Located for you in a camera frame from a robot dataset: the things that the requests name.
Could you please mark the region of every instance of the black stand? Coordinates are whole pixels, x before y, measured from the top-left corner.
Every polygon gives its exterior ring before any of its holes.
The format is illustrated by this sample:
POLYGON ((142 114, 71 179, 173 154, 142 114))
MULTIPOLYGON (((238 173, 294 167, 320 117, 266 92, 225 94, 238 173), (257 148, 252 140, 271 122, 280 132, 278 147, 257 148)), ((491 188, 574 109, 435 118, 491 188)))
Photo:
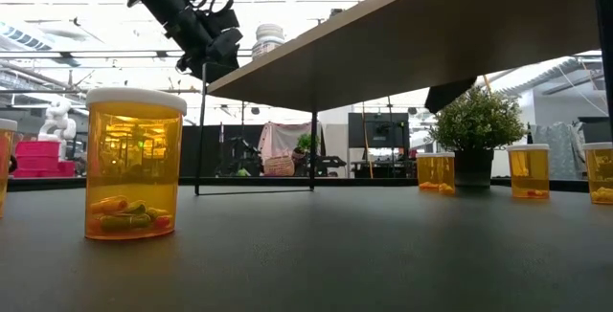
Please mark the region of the black stand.
POLYGON ((601 35, 602 67, 609 112, 609 124, 613 134, 613 0, 596 0, 598 27, 601 35))
POLYGON ((227 67, 223 65, 219 65, 216 63, 205 63, 202 66, 202 103, 200 104, 200 141, 198 146, 198 156, 197 156, 197 164, 195 167, 195 180, 193 183, 193 191, 196 196, 208 196, 208 195, 224 195, 224 194, 245 194, 245 193, 276 193, 276 192, 297 192, 297 191, 314 191, 315 190, 315 169, 316 169, 316 160, 317 160, 317 111, 312 112, 312 123, 310 128, 310 173, 309 173, 309 181, 308 187, 309 190, 305 189, 284 189, 284 190, 267 190, 267 191, 243 191, 243 192, 200 192, 200 175, 202 174, 202 150, 204 149, 204 110, 205 110, 205 101, 207 98, 207 84, 226 76, 227 74, 234 71, 234 68, 227 67))

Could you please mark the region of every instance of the ceiling beam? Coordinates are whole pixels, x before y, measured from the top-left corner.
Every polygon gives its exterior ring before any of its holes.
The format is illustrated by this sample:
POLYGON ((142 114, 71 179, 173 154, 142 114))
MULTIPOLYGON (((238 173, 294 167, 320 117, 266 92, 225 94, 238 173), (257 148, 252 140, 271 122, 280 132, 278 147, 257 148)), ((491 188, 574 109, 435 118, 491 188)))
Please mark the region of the ceiling beam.
POLYGON ((591 78, 590 77, 580 78, 580 79, 577 79, 577 80, 573 81, 572 84, 569 83, 568 81, 566 81, 566 82, 562 83, 561 85, 559 85, 558 87, 550 88, 550 89, 544 91, 543 92, 543 96, 551 96, 551 95, 553 95, 555 93, 559 93, 559 92, 565 91, 565 90, 567 90, 569 88, 573 88, 573 86, 580 86, 582 84, 591 82, 592 80, 596 81, 597 79, 602 78, 602 77, 604 77, 604 73, 602 71, 600 71, 600 72, 594 74, 591 78))

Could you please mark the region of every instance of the white robot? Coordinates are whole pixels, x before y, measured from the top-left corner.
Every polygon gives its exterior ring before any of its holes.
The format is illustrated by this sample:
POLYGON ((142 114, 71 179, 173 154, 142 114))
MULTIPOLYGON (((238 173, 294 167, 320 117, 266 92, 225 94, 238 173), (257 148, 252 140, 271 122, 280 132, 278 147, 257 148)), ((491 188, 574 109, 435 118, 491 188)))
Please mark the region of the white robot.
POLYGON ((68 118, 70 107, 68 100, 53 101, 45 111, 47 119, 38 132, 39 141, 59 142, 59 160, 66 159, 66 140, 72 140, 77 135, 75 120, 68 118), (53 134, 49 134, 53 127, 56 130, 53 134))

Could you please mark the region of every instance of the black plant pot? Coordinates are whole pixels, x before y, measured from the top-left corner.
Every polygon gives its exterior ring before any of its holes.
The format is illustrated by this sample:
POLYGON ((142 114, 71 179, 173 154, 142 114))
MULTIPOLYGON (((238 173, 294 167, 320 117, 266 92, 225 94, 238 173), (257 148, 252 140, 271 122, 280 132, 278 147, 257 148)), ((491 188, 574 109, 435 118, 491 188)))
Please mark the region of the black plant pot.
POLYGON ((493 149, 458 150, 455 159, 456 187, 489 188, 493 149))

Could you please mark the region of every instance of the table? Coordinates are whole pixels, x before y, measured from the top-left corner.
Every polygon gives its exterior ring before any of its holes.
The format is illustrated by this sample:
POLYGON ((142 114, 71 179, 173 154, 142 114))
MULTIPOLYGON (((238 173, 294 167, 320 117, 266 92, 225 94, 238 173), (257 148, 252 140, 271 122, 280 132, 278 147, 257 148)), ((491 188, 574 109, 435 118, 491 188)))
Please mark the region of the table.
POLYGON ((220 78, 208 93, 314 112, 605 50, 595 4, 364 0, 220 78))
POLYGON ((503 187, 457 197, 415 187, 181 189, 174 234, 127 242, 83 238, 83 195, 9 195, 3 311, 613 308, 613 208, 587 194, 534 202, 503 187))

